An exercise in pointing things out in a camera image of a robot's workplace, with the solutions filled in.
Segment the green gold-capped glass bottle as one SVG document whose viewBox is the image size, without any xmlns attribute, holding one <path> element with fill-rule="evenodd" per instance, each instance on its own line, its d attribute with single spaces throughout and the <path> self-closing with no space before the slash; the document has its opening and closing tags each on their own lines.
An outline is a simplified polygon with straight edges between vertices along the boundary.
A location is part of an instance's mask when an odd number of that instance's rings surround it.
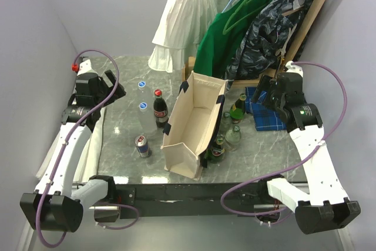
<svg viewBox="0 0 376 251">
<path fill-rule="evenodd" d="M 230 117 L 233 123 L 240 123 L 243 120 L 246 112 L 246 98 L 246 94 L 241 93 L 238 100 L 236 100 L 235 103 L 232 104 L 230 108 Z"/>
</svg>

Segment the red bull can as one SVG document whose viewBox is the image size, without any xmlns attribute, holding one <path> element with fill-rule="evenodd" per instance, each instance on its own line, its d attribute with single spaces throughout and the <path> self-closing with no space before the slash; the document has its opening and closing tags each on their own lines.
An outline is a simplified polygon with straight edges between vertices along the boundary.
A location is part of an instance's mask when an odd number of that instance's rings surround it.
<svg viewBox="0 0 376 251">
<path fill-rule="evenodd" d="M 141 158 L 148 158 L 152 154 L 148 140 L 144 135 L 138 135 L 135 138 L 135 147 Z"/>
</svg>

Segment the beige canvas tote bag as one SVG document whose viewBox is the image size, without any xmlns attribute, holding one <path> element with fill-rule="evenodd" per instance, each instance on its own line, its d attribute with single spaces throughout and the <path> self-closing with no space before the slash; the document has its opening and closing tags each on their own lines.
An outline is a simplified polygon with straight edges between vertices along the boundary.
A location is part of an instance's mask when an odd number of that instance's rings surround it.
<svg viewBox="0 0 376 251">
<path fill-rule="evenodd" d="M 192 72 L 182 82 L 163 130 L 164 169 L 199 180 L 208 146 L 218 134 L 227 81 Z"/>
</svg>

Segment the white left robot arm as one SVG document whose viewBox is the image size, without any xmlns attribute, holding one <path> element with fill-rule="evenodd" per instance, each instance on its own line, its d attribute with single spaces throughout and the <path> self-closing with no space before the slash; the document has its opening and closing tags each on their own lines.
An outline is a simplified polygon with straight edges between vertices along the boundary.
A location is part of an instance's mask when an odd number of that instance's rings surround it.
<svg viewBox="0 0 376 251">
<path fill-rule="evenodd" d="M 73 233 L 91 206 L 98 202 L 111 205 L 118 199 L 111 176 L 92 176 L 76 192 L 72 190 L 79 159 L 101 117 L 101 109 L 126 95 L 118 72 L 107 70 L 105 75 L 111 86 L 94 72 L 77 75 L 75 93 L 63 111 L 51 162 L 34 192 L 24 193 L 20 199 L 20 207 L 34 230 Z"/>
</svg>

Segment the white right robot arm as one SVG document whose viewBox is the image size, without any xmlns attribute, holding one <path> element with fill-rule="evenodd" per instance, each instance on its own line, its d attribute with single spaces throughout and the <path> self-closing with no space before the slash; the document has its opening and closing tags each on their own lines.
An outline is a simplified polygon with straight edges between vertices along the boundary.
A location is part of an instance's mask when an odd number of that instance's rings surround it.
<svg viewBox="0 0 376 251">
<path fill-rule="evenodd" d="M 262 92 L 266 94 L 263 106 L 279 114 L 298 150 L 309 192 L 301 191 L 277 173 L 262 179 L 264 185 L 257 189 L 258 198 L 264 203 L 279 200 L 294 212 L 306 235 L 346 227 L 361 213 L 361 208 L 356 200 L 350 200 L 339 181 L 324 140 L 318 108 L 306 102 L 302 75 L 263 75 L 252 102 L 257 102 Z"/>
</svg>

